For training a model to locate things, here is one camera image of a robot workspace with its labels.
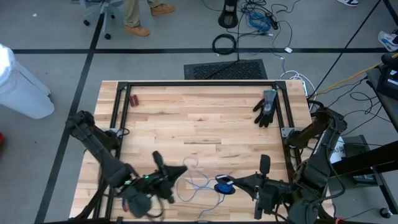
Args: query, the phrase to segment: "wooden table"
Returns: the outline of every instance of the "wooden table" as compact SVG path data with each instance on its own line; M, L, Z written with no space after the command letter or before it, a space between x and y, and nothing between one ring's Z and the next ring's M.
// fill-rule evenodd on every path
M118 81L104 81L99 90L95 109L96 125L108 128L112 115ZM291 111L296 127L311 123L307 101L300 81L286 81ZM123 139L121 160L130 163L142 174L155 169L151 153L159 151L168 165L185 163L194 183L203 185L206 179L196 170L214 178L218 174L234 177L251 175L258 171L260 155L271 157L269 178L288 182L282 151L282 143L275 114L274 122L268 128L259 128L253 121L258 112L252 112L254 105L269 86L135 86L131 94L137 95L139 106L129 107L126 128L130 134ZM284 101L279 95L285 124ZM121 97L119 114L122 111ZM303 153L302 159L310 155ZM90 153L85 153L76 187L70 216L79 214L98 186L99 165ZM186 172L182 177L189 179ZM212 190L200 190L189 202L181 201L176 194L178 188L182 199L189 199L195 189L181 179L174 188L175 204L165 202L165 221L257 221L253 219L254 202L250 196L237 189L234 195L226 196L215 209L219 196ZM151 213L159 213L159 203L154 199ZM101 207L105 210L106 197ZM333 214L331 202L324 202L325 209ZM279 213L287 216L283 206ZM138 220L122 210L121 199L115 199L111 218ZM261 221L274 221L273 215L263 214Z

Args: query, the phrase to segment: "floor mat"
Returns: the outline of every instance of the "floor mat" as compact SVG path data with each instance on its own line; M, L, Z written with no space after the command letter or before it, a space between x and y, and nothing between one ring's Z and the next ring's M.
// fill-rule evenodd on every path
M184 65L186 80L268 79L262 59Z

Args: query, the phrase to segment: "chair wheel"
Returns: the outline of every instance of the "chair wheel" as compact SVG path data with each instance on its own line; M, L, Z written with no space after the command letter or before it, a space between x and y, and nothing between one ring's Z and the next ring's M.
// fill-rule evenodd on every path
M383 218L391 218L392 213L389 208L382 208L380 209L380 215Z

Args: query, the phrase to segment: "person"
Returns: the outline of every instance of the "person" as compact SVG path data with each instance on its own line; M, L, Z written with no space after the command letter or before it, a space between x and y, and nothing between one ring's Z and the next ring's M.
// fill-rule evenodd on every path
M337 1L343 3L346 6L357 6L359 3L357 0L337 0Z
M149 30L141 26L138 2L139 0L124 0L124 29L128 34L146 37L149 35ZM160 16L175 10L173 5L164 4L163 0L147 0L147 2L153 16Z
M392 34L388 34L384 31L380 31L379 36L377 37L380 43L389 51L395 52L398 50L398 29L395 30Z

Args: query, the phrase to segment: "office chair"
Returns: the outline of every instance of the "office chair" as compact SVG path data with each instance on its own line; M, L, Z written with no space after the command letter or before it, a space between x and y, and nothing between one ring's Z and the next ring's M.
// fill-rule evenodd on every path
M118 7L123 4L123 0L116 0L116 1L112 1L112 0L102 0L102 1L79 0L79 3L85 9L92 5L97 5L97 4L100 5L100 7L85 14L82 17L82 20L83 20L84 25L89 26L90 25L89 19L92 19L92 18L96 17L97 15L104 13L104 23L102 25L102 33L105 34L104 35L105 39L109 40L111 38L111 34L106 32L106 25L108 23L108 19L109 19L109 17L114 19L115 14L119 14L120 17L123 18L122 12L118 9Z

